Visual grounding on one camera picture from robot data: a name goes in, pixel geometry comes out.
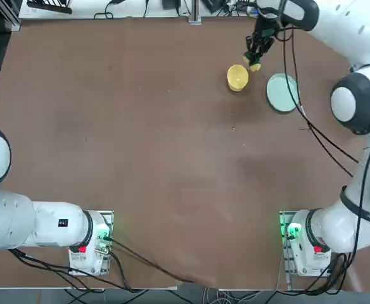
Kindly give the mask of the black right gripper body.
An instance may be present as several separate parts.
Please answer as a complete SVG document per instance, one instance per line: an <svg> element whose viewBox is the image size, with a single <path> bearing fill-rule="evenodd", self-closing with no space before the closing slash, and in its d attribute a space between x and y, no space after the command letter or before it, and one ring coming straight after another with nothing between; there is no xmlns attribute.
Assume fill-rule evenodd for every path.
<svg viewBox="0 0 370 304"><path fill-rule="evenodd" d="M261 39L263 37L276 37L279 29L280 27L277 21L267 18L257 18L255 29L252 34L253 40Z"/></svg>

